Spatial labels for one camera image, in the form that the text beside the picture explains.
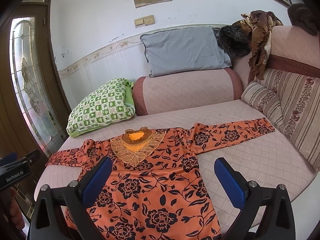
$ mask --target silver bolt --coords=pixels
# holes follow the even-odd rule
[[[249,186],[250,187],[257,187],[258,183],[256,183],[254,180],[249,181]]]
[[[41,186],[40,189],[41,189],[42,191],[45,191],[45,190],[48,189],[48,185],[47,185],[47,184],[44,184],[44,185]]]
[[[75,186],[77,186],[78,185],[78,181],[76,181],[76,180],[73,180],[73,181],[71,181],[70,183],[69,183],[69,186],[70,187],[75,187]]]
[[[282,189],[282,190],[287,189],[286,186],[285,186],[285,184],[279,184],[279,188]]]

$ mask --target human hand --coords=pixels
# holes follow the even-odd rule
[[[25,226],[24,220],[22,217],[22,212],[20,210],[18,203],[14,199],[17,192],[13,188],[10,188],[10,192],[11,192],[11,197],[12,197],[12,200],[10,203],[10,214],[12,216],[11,220],[16,225],[16,228],[18,230],[22,230]]]

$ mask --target gray pillowcase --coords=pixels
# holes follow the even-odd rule
[[[191,27],[141,35],[150,77],[231,67],[211,27]]]

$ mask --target striped cushion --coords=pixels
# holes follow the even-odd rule
[[[263,112],[318,171],[320,168],[320,79],[266,69],[242,99]]]

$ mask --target wall switch plate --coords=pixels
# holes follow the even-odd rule
[[[134,20],[134,25],[136,28],[143,26],[144,22],[143,22],[143,18],[138,18]]]
[[[155,24],[155,17],[153,15],[149,15],[143,18],[144,25],[152,25]]]

